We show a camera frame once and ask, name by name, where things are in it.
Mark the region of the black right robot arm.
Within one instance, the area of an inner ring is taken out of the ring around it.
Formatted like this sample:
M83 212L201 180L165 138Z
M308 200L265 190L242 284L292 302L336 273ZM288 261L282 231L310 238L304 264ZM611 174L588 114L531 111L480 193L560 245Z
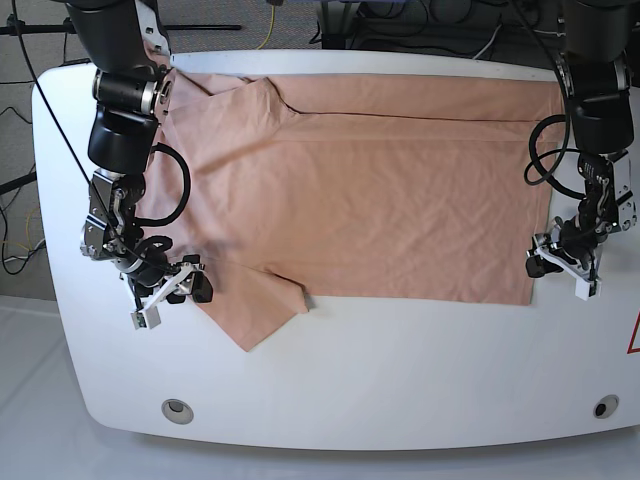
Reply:
M81 251L94 261L110 261L120 271L141 313L153 301L204 304L213 287L197 255L172 263L166 236L146 237L145 228L165 227L183 213L191 193L186 161L156 139L168 113L175 73L166 29L154 1L68 1L71 23L96 66L92 95L96 116L88 157L97 169L89 182L90 211ZM136 205L146 183L151 155L173 159L182 174L175 209L160 219L142 218Z

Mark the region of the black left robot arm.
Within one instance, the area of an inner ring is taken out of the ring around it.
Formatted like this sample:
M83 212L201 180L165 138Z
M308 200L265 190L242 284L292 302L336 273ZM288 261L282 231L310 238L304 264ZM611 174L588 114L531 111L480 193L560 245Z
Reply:
M578 200L569 220L532 238L526 270L532 278L568 273L588 300L600 289L602 245L637 222L628 149L634 141L630 106L633 57L627 47L639 18L636 1L564 1L564 48L550 60L564 111L532 131L527 171L539 183Z

